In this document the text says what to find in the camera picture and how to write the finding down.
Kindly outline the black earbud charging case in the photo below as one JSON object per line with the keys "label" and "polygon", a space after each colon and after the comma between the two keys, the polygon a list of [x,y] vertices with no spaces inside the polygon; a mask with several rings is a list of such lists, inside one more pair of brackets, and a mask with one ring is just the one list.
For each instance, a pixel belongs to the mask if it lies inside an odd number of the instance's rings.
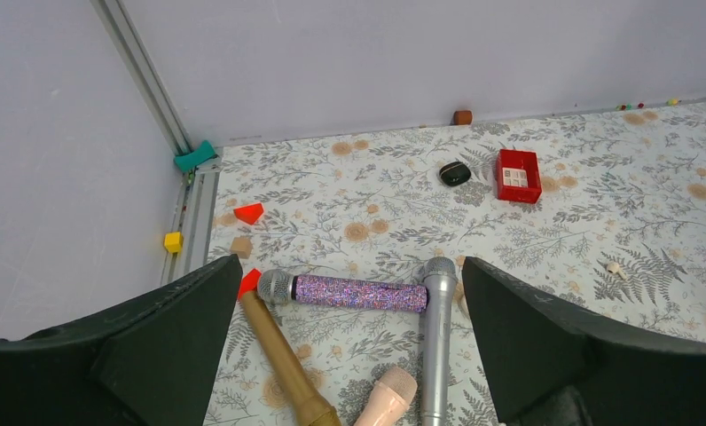
{"label": "black earbud charging case", "polygon": [[472,177],[472,171],[463,162],[451,162],[439,169],[438,177],[448,187],[466,183]]}

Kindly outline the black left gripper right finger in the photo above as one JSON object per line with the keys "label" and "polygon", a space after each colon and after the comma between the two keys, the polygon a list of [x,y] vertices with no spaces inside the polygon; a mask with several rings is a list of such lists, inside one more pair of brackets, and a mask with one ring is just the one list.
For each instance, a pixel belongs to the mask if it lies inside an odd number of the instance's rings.
{"label": "black left gripper right finger", "polygon": [[507,425],[706,425],[706,343],[609,319],[469,257],[467,306]]}

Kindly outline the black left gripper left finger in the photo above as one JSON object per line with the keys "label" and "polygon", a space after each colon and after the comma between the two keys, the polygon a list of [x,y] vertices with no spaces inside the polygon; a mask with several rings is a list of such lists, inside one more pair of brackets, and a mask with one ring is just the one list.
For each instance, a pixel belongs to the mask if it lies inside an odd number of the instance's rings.
{"label": "black left gripper left finger", "polygon": [[243,277],[223,256],[101,312],[0,339],[0,425],[200,425]]}

